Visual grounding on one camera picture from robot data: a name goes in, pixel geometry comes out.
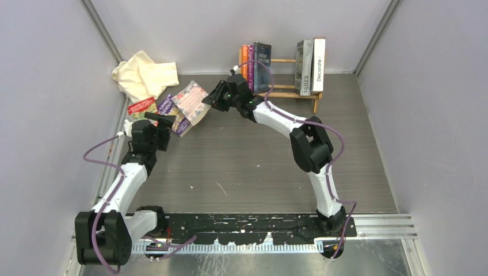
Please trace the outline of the floral white book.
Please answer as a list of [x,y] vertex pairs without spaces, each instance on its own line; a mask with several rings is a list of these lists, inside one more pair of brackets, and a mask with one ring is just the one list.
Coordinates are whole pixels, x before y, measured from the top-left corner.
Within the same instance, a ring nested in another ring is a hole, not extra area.
[[192,126],[197,125],[208,113],[211,105],[203,102],[209,94],[194,80],[171,100]]

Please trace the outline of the orange treehouse book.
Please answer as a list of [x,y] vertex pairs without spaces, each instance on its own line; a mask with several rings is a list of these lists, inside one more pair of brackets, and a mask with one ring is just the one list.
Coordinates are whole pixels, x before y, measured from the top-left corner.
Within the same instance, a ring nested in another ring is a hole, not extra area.
[[249,45],[245,44],[241,47],[241,61],[240,61],[240,64],[242,65],[240,71],[241,71],[241,74],[245,80],[247,80],[247,64],[246,64],[246,62],[249,59],[248,53],[249,53]]

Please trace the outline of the purple cartoon book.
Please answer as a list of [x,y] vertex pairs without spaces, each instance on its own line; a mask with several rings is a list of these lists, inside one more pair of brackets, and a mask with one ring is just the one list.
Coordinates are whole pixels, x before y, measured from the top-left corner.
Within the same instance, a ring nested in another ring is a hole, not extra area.
[[248,45],[248,52],[247,52],[247,82],[249,85],[249,89],[253,92],[254,91],[254,63],[250,62],[254,60],[254,45]]

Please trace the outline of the dark blue book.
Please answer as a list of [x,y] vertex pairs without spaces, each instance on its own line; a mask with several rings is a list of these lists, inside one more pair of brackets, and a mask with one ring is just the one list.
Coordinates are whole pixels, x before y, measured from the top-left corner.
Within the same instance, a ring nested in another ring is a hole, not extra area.
[[269,44],[254,43],[253,60],[253,92],[264,93],[270,85],[270,70],[272,46]]

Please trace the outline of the grey ianra book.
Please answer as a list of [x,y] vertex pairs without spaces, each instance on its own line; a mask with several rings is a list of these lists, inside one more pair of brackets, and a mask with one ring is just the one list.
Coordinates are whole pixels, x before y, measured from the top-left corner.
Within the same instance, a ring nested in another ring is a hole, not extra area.
[[305,39],[297,44],[295,68],[295,93],[299,96],[309,96],[310,77],[313,55],[313,39]]

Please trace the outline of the wooden book rack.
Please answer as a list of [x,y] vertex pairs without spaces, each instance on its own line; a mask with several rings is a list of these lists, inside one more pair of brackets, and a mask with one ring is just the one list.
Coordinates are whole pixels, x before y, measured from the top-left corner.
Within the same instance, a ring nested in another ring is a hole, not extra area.
[[[239,64],[241,61],[241,48],[239,49]],[[271,58],[271,65],[278,64],[278,63],[296,63],[296,57],[294,59],[273,59]],[[324,92],[324,81],[325,81],[325,67],[324,67],[324,75],[323,75],[323,92]],[[311,99],[313,100],[313,109],[312,112],[316,113],[318,110],[319,100],[322,98],[323,92],[319,92],[309,96],[299,96],[295,93],[295,86],[294,86],[295,74],[293,78],[293,85],[275,85],[273,91],[269,94],[271,98],[303,98],[303,99]],[[311,82],[312,82],[312,66],[311,66],[311,77],[310,77],[310,91],[311,91]]]

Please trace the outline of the white Decorate book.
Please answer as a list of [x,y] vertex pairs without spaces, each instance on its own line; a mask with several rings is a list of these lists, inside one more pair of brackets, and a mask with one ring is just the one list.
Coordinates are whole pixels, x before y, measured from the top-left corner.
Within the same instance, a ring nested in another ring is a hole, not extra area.
[[326,38],[315,37],[313,50],[311,92],[316,94],[323,92]]

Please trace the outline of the purple yellow treehouse book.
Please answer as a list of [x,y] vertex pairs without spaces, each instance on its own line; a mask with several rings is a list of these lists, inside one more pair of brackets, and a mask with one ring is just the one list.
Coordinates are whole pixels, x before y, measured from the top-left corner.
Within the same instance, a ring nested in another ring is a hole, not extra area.
[[162,102],[157,105],[158,113],[164,116],[174,116],[175,120],[172,125],[172,131],[179,137],[183,137],[192,127],[189,120],[183,115],[183,113],[176,107],[175,103],[171,100],[173,96],[168,94]]

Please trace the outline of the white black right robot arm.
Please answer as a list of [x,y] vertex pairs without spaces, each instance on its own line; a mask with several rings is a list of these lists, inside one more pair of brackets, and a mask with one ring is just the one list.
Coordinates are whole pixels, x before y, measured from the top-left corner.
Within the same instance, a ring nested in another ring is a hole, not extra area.
[[241,74],[221,80],[202,102],[221,112],[236,108],[243,118],[266,125],[289,138],[296,165],[307,173],[312,183],[321,232],[334,236],[341,230],[347,212],[340,203],[331,175],[334,148],[318,117],[293,115],[266,98],[254,95]]

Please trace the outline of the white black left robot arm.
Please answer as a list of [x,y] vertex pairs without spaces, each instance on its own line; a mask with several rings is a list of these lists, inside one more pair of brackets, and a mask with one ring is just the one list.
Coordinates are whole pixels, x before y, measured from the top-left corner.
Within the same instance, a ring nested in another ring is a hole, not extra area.
[[106,140],[114,141],[129,137],[129,151],[121,165],[88,158],[90,163],[113,167],[118,175],[107,193],[90,211],[79,212],[75,218],[75,241],[77,259],[81,265],[103,265],[111,270],[125,265],[132,245],[145,234],[163,236],[168,229],[168,220],[161,206],[137,208],[126,218],[128,208],[142,184],[150,176],[156,162],[157,152],[166,151],[175,116],[145,112],[143,119],[125,121],[124,130]]

